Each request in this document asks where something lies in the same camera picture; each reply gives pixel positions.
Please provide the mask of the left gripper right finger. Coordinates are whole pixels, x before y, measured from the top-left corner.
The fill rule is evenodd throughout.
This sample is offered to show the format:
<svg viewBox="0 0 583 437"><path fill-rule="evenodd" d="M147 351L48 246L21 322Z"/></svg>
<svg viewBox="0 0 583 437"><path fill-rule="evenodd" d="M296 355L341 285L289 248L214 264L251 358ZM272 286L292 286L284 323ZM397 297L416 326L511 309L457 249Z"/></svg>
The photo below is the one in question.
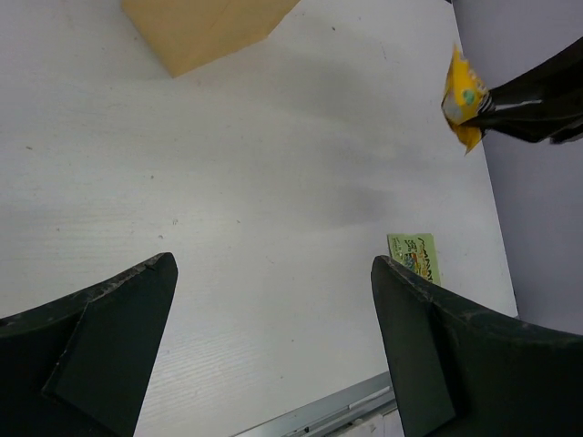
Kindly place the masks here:
<svg viewBox="0 0 583 437"><path fill-rule="evenodd" d="M486 308L379 256L373 301L408 436L579 436L582 339Z"/></svg>

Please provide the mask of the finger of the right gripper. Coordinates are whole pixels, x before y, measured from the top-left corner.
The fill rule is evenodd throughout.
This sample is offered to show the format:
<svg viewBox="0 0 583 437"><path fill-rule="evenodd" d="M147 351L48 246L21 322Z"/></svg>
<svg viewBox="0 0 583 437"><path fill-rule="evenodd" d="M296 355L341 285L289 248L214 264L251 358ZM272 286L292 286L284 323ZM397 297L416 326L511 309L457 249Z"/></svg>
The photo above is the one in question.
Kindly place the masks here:
<svg viewBox="0 0 583 437"><path fill-rule="evenodd" d="M582 104L551 102L527 104L485 112L464 123L495 131L528 143L548 139L563 144L582 138Z"/></svg>

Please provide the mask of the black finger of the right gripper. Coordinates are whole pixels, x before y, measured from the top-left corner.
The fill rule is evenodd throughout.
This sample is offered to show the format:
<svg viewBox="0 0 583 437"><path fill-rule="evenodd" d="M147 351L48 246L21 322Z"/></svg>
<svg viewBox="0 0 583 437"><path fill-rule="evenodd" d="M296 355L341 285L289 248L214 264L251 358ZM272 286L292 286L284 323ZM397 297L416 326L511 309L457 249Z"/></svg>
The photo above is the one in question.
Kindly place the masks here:
<svg viewBox="0 0 583 437"><path fill-rule="evenodd" d="M563 96L582 88L582 38L542 64L489 91L496 105Z"/></svg>

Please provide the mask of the yellow M&M candy pack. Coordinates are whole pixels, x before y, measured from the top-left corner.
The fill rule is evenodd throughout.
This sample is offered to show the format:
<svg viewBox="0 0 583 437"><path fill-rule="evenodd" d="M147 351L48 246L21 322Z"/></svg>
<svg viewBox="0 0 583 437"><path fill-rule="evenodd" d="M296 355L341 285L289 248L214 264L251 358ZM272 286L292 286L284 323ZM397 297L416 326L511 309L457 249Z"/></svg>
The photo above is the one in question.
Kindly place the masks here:
<svg viewBox="0 0 583 437"><path fill-rule="evenodd" d="M492 107L490 90L459 46L453 45L441 110L447 125L465 147L466 155L481 142L484 134L480 127L466 126L465 122L491 110Z"/></svg>

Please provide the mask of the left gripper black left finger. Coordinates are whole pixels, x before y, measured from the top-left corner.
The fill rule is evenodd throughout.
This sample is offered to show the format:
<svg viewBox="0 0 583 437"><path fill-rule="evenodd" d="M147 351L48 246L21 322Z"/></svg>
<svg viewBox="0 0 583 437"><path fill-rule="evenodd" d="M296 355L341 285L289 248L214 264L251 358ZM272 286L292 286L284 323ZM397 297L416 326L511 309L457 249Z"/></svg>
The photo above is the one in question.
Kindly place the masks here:
<svg viewBox="0 0 583 437"><path fill-rule="evenodd" d="M4 436L134 434L178 280L159 253L1 320Z"/></svg>

